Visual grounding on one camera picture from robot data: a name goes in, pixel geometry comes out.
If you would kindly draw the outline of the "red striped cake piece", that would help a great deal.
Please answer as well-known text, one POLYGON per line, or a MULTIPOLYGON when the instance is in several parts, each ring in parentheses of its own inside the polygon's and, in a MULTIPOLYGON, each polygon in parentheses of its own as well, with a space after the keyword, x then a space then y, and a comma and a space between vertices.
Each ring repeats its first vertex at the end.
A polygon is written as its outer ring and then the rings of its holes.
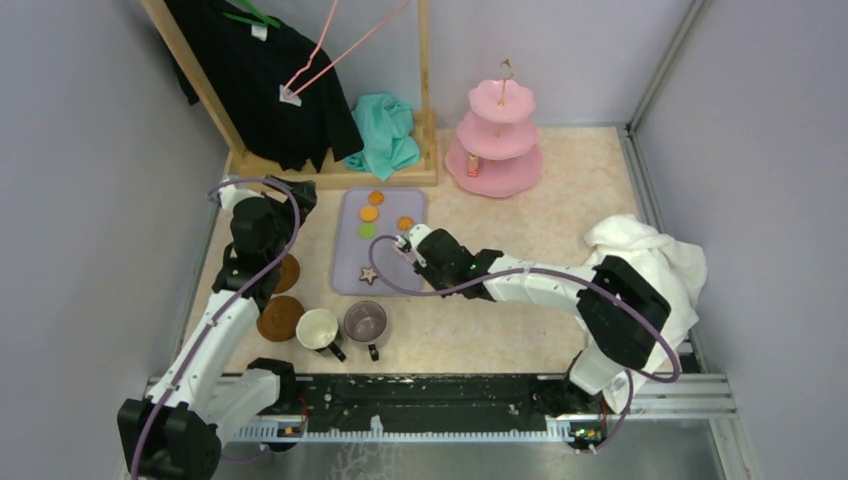
POLYGON ((477 177, 480 171, 480 157, 470 153, 467 157, 466 175, 468 177, 477 177))

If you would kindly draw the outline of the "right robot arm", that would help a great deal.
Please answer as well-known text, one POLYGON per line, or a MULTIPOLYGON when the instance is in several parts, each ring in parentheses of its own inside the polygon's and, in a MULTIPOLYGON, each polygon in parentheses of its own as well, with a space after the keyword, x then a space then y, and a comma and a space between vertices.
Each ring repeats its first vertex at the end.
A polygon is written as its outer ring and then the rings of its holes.
POLYGON ((621 373, 648 371, 655 348, 672 352, 661 331, 671 316, 666 298, 625 259, 607 255, 589 266, 557 267, 500 250, 471 253, 444 229, 418 224, 395 245, 434 294, 552 307, 582 321, 590 344, 563 385, 576 412, 590 411, 621 373))

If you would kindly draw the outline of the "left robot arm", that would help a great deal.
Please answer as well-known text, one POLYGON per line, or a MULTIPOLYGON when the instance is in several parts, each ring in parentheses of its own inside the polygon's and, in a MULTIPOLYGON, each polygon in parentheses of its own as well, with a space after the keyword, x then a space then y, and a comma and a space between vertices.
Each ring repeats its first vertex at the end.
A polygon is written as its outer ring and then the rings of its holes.
POLYGON ((300 399, 292 366, 258 359, 222 393, 215 391, 236 347, 268 307, 279 268, 317 205, 313 181, 274 175, 257 183, 286 196, 250 189, 251 177, 229 177, 210 200, 232 213, 233 240, 189 340, 141 399, 120 407, 117 423, 128 473, 134 479, 209 479, 224 447, 250 419, 270 408, 292 411, 300 399))

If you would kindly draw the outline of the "brown saucer far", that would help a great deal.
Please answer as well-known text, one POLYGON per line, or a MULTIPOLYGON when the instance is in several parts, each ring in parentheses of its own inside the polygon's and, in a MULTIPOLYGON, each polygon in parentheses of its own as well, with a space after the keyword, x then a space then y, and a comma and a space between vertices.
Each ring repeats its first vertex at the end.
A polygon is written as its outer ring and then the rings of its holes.
POLYGON ((278 271, 280 278, 273 290, 275 295, 283 294, 296 285, 300 278, 301 268, 298 260, 292 254, 287 254, 282 259, 278 271))

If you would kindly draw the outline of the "brown saucer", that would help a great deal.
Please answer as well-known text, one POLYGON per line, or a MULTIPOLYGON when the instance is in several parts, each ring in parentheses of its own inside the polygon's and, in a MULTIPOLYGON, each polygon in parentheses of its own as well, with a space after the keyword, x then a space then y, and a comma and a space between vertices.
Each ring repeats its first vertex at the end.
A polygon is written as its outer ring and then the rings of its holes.
POLYGON ((272 298, 259 316, 256 326, 260 335, 271 342, 285 342, 296 335, 300 317, 305 313, 301 302, 280 295, 272 298))
POLYGON ((275 295, 283 294, 296 285, 300 278, 301 268, 298 260, 292 254, 287 254, 282 259, 278 271, 280 278, 273 290, 275 295))

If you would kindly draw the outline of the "orange swirl cookie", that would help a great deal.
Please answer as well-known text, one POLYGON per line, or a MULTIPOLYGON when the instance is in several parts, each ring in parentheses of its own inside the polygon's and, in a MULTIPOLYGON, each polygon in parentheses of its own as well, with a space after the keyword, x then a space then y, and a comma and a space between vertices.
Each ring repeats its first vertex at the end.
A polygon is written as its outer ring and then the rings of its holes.
POLYGON ((396 222, 397 228, 402 232, 409 231, 415 224, 415 220, 410 216, 402 216, 396 222))

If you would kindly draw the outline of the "lavender serving tray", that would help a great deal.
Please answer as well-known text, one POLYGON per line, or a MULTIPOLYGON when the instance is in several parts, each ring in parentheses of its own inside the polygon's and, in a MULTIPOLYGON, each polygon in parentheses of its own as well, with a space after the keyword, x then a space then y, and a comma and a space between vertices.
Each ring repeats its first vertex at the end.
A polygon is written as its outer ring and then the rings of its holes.
POLYGON ((427 205, 425 192, 416 188, 359 187, 347 190, 340 201, 330 270, 332 289, 341 295, 397 296, 399 293, 383 281, 382 276, 386 274, 398 286, 421 290, 423 280, 413 271, 408 259, 397 251, 394 242, 381 241, 377 245, 372 242, 381 235, 397 237, 407 233, 400 231, 396 225, 402 216, 412 217, 415 225, 423 223, 427 217, 427 205), (358 228, 363 223, 359 210, 370 205, 367 197, 372 191, 381 191, 385 200, 376 206, 379 218, 373 223, 377 226, 377 235, 363 240, 358 235, 358 228), (373 286, 359 281, 362 267, 373 267, 378 272, 379 279, 373 286))

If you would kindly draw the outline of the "star-shaped iced cookie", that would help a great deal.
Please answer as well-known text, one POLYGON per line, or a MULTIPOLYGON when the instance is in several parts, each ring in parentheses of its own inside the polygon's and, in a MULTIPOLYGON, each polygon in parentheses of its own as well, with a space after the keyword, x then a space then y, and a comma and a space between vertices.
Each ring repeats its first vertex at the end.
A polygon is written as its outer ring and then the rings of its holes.
POLYGON ((376 280, 379 279, 379 274, 373 267, 362 267, 360 271, 359 281, 364 282, 369 286, 373 286, 376 280))

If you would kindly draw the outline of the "green round cookie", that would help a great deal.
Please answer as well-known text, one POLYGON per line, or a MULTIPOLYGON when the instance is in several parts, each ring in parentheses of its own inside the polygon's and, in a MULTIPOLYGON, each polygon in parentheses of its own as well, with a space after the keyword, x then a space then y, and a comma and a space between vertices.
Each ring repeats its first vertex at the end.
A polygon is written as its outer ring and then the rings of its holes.
POLYGON ((363 222, 358 228, 358 235, 363 240, 370 240, 377 235, 377 226, 372 222, 363 222))

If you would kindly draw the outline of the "orange waffle round cookie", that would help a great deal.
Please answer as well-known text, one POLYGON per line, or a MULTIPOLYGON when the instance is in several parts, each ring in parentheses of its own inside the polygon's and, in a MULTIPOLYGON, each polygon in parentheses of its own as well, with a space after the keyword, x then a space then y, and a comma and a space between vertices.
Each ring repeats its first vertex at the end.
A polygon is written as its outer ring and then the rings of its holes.
POLYGON ((373 223, 379 218, 379 209, 373 205, 363 206, 359 210, 359 218, 364 223, 373 223))

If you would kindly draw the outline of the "small orange round cookie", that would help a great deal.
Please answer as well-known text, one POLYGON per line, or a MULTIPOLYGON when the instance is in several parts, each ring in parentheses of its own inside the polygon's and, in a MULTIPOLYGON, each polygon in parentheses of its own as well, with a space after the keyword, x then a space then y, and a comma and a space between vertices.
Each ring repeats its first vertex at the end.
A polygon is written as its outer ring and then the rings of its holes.
POLYGON ((384 202, 385 196, 381 191, 372 191, 368 194, 367 199, 370 205, 379 206, 384 202))

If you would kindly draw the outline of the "brown saucer near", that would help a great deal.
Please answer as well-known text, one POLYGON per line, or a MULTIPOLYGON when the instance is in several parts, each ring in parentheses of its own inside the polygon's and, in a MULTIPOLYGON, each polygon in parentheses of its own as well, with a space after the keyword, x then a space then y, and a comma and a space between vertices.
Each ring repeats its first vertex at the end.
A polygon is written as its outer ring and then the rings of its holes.
POLYGON ((272 298, 259 316, 256 326, 260 335, 271 342, 285 342, 296 335, 300 317, 305 313, 301 302, 280 295, 272 298))

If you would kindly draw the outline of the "black t-shirt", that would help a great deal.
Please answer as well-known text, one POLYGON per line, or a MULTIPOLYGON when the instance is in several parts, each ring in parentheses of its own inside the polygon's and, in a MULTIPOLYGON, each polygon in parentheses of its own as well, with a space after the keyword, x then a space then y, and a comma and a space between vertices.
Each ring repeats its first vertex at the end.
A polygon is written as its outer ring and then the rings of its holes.
POLYGON ((282 20, 257 32, 227 1, 167 4, 247 148, 284 170, 321 169, 364 145, 330 58, 282 20))

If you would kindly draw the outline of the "teal cloth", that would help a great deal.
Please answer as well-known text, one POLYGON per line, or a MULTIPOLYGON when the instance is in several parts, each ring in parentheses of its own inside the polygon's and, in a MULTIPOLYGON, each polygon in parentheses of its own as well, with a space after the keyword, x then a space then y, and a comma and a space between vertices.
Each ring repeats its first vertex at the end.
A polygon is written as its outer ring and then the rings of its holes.
POLYGON ((361 95, 353 118, 363 140, 363 149, 343 159, 353 171, 370 173, 380 181, 416 165, 421 150, 413 137, 414 107, 389 93, 361 95))

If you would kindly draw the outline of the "pink three-tier cake stand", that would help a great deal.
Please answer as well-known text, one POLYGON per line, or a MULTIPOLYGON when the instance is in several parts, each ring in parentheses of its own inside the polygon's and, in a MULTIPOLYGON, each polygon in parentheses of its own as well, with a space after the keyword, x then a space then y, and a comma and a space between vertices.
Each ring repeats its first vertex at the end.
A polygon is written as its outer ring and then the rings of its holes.
POLYGON ((468 93, 469 110, 455 129, 445 167, 463 190, 489 198, 513 197, 541 179, 543 154, 532 118, 534 93, 514 78, 510 60, 500 76, 481 81, 468 93), (477 177, 466 175, 470 153, 480 157, 477 177))

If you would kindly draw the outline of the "green clothes hanger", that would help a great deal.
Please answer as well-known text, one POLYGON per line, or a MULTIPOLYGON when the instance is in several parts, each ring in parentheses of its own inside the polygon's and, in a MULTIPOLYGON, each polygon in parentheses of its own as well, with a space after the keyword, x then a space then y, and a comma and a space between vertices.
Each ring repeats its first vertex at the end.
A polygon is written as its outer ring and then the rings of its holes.
POLYGON ((234 4, 241 8, 240 12, 233 13, 229 11, 223 11, 222 15, 224 17, 236 22, 249 24, 252 26, 262 26, 266 28, 276 29, 279 29, 281 26, 281 23, 277 19, 262 13, 249 0, 235 0, 234 4))

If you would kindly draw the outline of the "white towel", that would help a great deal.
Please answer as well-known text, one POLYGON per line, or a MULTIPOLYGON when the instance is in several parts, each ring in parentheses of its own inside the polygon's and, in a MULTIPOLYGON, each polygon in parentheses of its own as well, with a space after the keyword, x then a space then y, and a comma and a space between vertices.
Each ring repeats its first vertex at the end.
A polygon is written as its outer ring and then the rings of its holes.
MULTIPOLYGON (((613 279, 603 287, 650 321, 670 348, 677 348, 699 320, 695 312, 706 282, 701 247, 679 242, 632 214, 612 215, 592 227, 584 241, 592 248, 585 264, 608 264, 616 257, 639 274, 634 280, 613 279)), ((662 345, 625 310, 602 302, 604 311, 581 316, 592 336, 575 372, 590 392, 602 393, 616 413, 668 360, 662 345)))

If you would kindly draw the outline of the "wooden clothes rack frame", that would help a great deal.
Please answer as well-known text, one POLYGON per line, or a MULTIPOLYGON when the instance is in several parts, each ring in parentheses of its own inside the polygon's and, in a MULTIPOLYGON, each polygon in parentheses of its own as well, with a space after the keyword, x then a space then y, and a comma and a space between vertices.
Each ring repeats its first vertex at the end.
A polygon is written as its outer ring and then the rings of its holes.
POLYGON ((323 188, 437 181, 434 115, 391 94, 349 99, 338 59, 254 1, 147 1, 190 104, 229 149, 227 172, 323 188))

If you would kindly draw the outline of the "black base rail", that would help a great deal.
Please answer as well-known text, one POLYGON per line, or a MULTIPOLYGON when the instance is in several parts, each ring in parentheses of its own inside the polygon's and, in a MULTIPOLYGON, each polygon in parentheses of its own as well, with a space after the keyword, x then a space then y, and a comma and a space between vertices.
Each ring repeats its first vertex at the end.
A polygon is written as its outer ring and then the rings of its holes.
POLYGON ((544 429, 548 418, 602 411, 563 375, 300 375, 261 415, 291 415, 310 433, 508 433, 544 429))

